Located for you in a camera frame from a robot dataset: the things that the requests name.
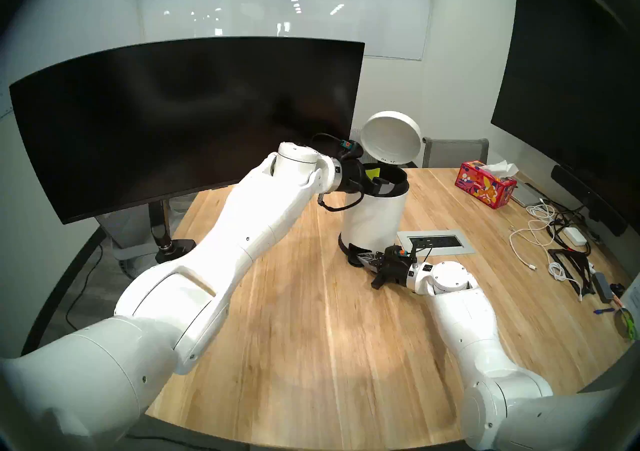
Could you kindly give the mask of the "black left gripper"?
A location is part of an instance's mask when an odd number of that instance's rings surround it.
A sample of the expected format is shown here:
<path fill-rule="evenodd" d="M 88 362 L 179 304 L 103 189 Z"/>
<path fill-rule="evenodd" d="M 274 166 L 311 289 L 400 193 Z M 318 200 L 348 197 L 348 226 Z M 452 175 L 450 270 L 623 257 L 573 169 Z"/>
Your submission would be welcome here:
<path fill-rule="evenodd" d="M 384 178 L 373 178 L 366 174 L 365 166 L 359 159 L 345 159 L 340 161 L 341 181 L 339 192 L 343 193 L 380 193 L 389 185 L 389 181 Z"/>

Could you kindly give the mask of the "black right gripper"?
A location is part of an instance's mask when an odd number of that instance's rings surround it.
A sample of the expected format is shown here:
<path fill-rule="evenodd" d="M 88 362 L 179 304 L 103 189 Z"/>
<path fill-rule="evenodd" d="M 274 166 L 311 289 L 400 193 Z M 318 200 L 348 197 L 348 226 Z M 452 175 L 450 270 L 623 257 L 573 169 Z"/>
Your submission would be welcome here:
<path fill-rule="evenodd" d="M 375 272 L 371 287 L 376 290 L 388 283 L 407 287 L 407 279 L 416 264 L 416 257 L 411 253 L 365 251 L 357 253 L 356 258 L 365 269 Z"/>

